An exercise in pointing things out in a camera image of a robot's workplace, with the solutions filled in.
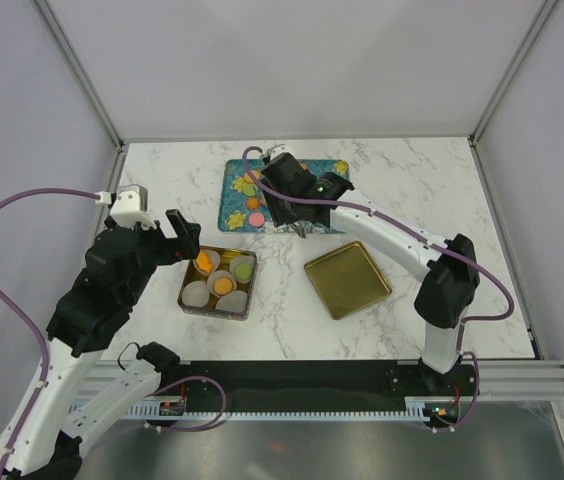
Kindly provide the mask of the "orange fish cookie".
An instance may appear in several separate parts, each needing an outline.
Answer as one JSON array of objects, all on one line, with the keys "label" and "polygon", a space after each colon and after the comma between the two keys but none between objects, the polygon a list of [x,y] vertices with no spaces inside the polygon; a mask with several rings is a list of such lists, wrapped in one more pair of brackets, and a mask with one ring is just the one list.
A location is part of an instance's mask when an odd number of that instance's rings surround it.
[{"label": "orange fish cookie", "polygon": [[198,254],[197,258],[194,260],[194,264],[196,269],[205,276],[209,276],[215,269],[211,256],[203,251]]}]

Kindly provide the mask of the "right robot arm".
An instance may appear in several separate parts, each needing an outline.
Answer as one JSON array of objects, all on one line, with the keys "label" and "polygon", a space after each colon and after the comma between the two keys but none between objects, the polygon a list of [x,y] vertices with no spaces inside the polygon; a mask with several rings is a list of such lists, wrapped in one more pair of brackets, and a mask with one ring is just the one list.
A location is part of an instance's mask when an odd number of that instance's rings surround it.
[{"label": "right robot arm", "polygon": [[449,240],[389,219],[344,177],[317,177],[284,147],[262,157],[266,203],[276,226],[308,224],[349,234],[375,248],[420,283],[414,308],[425,321],[419,382],[431,394],[453,386],[458,362],[460,321],[479,285],[472,241],[458,234]]}]

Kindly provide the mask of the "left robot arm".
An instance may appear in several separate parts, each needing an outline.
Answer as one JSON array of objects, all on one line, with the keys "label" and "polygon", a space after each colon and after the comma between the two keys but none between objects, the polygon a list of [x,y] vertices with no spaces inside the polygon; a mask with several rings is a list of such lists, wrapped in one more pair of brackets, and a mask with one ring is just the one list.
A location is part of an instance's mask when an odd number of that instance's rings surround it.
[{"label": "left robot arm", "polygon": [[35,405],[21,402],[0,435],[0,477],[71,479],[107,430],[137,402],[156,391],[170,394],[181,380],[180,358],[156,342],[81,410],[70,406],[117,331],[129,320],[160,266],[195,259],[201,227],[176,210],[166,216],[176,232],[124,228],[107,219],[85,254],[86,265],[58,301],[47,326],[49,358],[28,387]]}]

